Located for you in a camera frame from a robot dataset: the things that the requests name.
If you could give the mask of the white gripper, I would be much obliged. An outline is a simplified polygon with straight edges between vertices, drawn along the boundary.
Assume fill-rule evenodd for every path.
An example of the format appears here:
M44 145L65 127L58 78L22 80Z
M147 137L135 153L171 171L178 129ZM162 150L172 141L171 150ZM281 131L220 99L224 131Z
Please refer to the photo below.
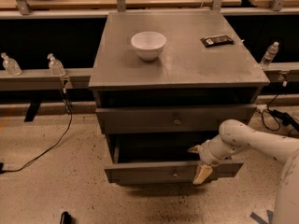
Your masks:
M194 185L201 185L212 174L211 166L218 166L221 162L221 142L207 140L201 146L190 147L188 152L199 154L201 162L204 163L197 167L193 179Z

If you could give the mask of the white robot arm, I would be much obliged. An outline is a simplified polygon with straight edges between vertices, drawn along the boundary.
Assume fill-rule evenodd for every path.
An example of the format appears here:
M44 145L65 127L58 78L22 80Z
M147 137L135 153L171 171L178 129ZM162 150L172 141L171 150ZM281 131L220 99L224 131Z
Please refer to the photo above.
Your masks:
M227 119L220 125L218 135L188 149L190 153L197 153L201 161L193 184L202 184L222 160L247 147L283 165L273 224L299 224L299 140L296 138L259 132L238 120Z

